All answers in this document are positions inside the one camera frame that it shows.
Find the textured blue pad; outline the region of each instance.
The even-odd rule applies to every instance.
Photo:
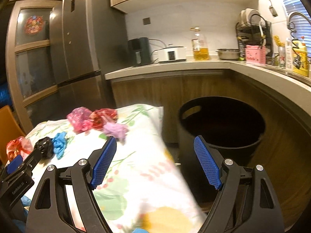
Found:
[[[222,183],[219,177],[219,168],[199,137],[194,139],[194,151],[200,161],[208,182],[211,185],[214,185],[216,189],[220,189]]]
[[[91,180],[92,188],[95,189],[98,185],[102,184],[116,151],[117,143],[116,139],[113,137],[93,168]]]
[[[14,173],[15,170],[23,163],[23,157],[21,155],[17,155],[10,164],[7,165],[7,174]]]

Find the wooden door frame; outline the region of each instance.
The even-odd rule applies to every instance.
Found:
[[[40,91],[26,99],[23,98],[20,86],[18,84],[18,77],[16,72],[16,53],[32,50],[35,48],[45,47],[50,45],[49,40],[37,41],[15,46],[17,19],[21,9],[28,8],[54,8],[61,0],[18,0],[15,2],[14,8],[11,13],[10,22],[7,30],[6,41],[6,70],[7,80],[10,89],[10,95],[13,101],[15,111],[18,119],[25,133],[29,133],[33,129],[32,122],[28,116],[26,106],[40,100],[50,94],[55,93],[57,86],[49,87]]]

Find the purple plastic bag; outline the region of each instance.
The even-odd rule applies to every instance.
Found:
[[[68,121],[74,128],[75,132],[83,132],[92,128],[92,120],[90,120],[90,114],[92,111],[85,107],[79,107],[74,109],[67,115]]]
[[[124,141],[126,133],[128,132],[128,127],[125,124],[108,122],[104,125],[103,132],[107,136],[113,136],[120,139],[120,141]]]

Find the wall socket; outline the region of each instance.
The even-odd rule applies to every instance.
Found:
[[[150,22],[150,17],[144,18],[144,19],[142,20],[142,22],[143,22],[144,25],[151,24],[151,22]]]

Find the white bottle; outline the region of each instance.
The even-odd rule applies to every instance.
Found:
[[[286,39],[286,69],[293,71],[293,46],[290,38]]]

